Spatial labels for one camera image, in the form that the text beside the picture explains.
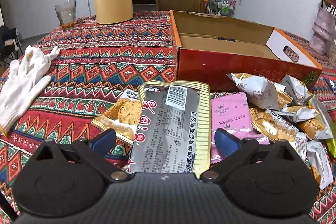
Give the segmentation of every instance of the pastry snack packet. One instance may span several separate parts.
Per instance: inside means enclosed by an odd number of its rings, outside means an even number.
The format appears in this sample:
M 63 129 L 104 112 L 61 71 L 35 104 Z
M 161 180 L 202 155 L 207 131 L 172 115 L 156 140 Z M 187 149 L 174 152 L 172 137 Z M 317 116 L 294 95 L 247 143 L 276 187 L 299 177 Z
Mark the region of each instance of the pastry snack packet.
M 304 105 L 312 97 L 304 82 L 290 75 L 285 75 L 280 84 L 286 87 L 285 92 L 292 97 L 292 105 Z
M 209 85 L 149 81 L 139 87 L 143 108 L 128 173 L 189 173 L 210 166 Z
M 126 89 L 112 107 L 93 119 L 91 123 L 103 131 L 113 128 L 116 137 L 126 144 L 125 147 L 129 152 L 136 138 L 141 111 L 142 105 L 138 93 Z
M 267 109 L 262 117 L 252 122 L 252 126 L 273 142 L 279 139 L 287 140 L 300 157 L 305 159 L 307 137 L 276 112 Z
M 311 170 L 320 189 L 323 190 L 334 181 L 333 173 L 323 145 L 318 140 L 308 142 L 307 157 Z
M 310 140 L 324 136 L 328 130 L 327 126 L 318 119 L 310 119 L 298 125 Z
M 263 118 L 266 116 L 265 110 L 259 107 L 252 107 L 249 109 L 252 121 L 255 121 L 258 118 Z
M 320 115 L 316 117 L 317 120 L 323 122 L 323 124 L 326 126 L 325 132 L 318 134 L 315 136 L 315 139 L 319 140 L 327 140 L 327 139 L 332 139 L 333 138 L 333 133 L 336 133 L 336 127 L 335 123 L 332 121 L 326 107 L 322 102 L 320 102 L 316 96 L 313 96 L 308 104 L 312 107 L 314 107 Z
M 211 157 L 214 164 L 223 160 L 223 155 L 217 150 L 214 136 L 218 128 L 239 139 L 253 138 L 261 144 L 269 144 L 269 140 L 262 134 L 256 134 L 251 125 L 252 119 L 244 92 L 218 97 L 211 100 Z
M 273 83 L 265 77 L 248 73 L 229 73 L 240 91 L 246 93 L 247 100 L 262 109 L 279 109 L 278 92 Z
M 293 101 L 293 99 L 288 94 L 286 94 L 285 92 L 286 87 L 284 85 L 275 82 L 271 83 L 275 86 L 275 89 L 278 92 L 278 103 L 280 109 L 282 109 L 285 105 L 290 104 Z
M 315 118 L 320 113 L 313 106 L 289 106 L 281 109 L 278 114 L 287 116 L 291 122 L 303 122 Z

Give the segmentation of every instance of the red box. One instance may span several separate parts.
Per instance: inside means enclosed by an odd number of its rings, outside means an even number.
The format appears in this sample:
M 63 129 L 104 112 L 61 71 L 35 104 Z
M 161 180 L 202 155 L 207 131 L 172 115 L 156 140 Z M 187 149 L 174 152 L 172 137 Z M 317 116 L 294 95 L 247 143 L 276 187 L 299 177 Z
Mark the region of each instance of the red box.
M 280 82 L 288 74 L 312 88 L 322 66 L 277 28 L 230 17 L 170 11 L 177 80 L 235 90 L 226 74 L 246 72 Z M 284 50 L 298 57 L 294 63 Z

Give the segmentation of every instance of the table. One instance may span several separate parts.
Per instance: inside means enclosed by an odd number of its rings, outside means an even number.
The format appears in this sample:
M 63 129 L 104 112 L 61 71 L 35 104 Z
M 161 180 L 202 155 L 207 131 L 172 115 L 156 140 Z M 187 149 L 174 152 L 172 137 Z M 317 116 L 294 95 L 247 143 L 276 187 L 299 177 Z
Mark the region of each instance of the table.
M 304 39 L 287 34 L 323 65 L 323 76 L 336 80 L 336 69 L 325 57 L 310 49 Z M 125 88 L 135 89 L 149 80 L 170 82 L 175 77 L 169 12 L 139 12 L 130 21 L 107 26 L 97 24 L 94 16 L 86 17 L 79 19 L 75 28 L 57 28 L 36 44 L 46 53 L 56 45 L 60 54 L 48 72 L 51 83 L 15 123 L 10 137 L 0 137 L 0 189 L 16 210 L 12 185 L 43 139 L 69 144 L 82 136 L 94 138 L 100 130 L 91 125 L 92 119 L 112 106 Z M 336 121 L 336 96 L 323 78 L 314 93 Z M 221 95 L 212 93 L 212 97 Z M 123 144 L 117 143 L 106 159 L 125 165 Z M 311 216 L 332 223 L 335 203 L 336 186 L 331 184 L 320 192 Z M 0 223 L 9 223 L 1 212 Z

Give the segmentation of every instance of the glass cup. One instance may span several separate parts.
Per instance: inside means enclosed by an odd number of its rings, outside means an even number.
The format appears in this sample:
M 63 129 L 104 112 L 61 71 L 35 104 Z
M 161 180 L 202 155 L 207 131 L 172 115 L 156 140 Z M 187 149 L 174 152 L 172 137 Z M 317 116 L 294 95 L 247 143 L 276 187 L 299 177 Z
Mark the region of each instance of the glass cup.
M 63 5 L 55 5 L 55 11 L 62 30 L 68 30 L 76 25 L 76 0 L 68 0 Z

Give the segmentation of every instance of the metal screw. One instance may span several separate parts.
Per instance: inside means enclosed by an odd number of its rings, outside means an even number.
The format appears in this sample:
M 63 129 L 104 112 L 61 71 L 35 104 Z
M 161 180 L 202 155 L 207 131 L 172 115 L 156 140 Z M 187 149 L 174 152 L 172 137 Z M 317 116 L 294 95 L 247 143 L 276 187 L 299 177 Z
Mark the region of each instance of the metal screw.
M 219 177 L 219 174 L 215 171 L 205 171 L 203 177 L 207 180 L 214 180 Z
M 111 174 L 111 178 L 114 180 L 124 180 L 127 178 L 127 174 L 123 171 L 117 171 Z

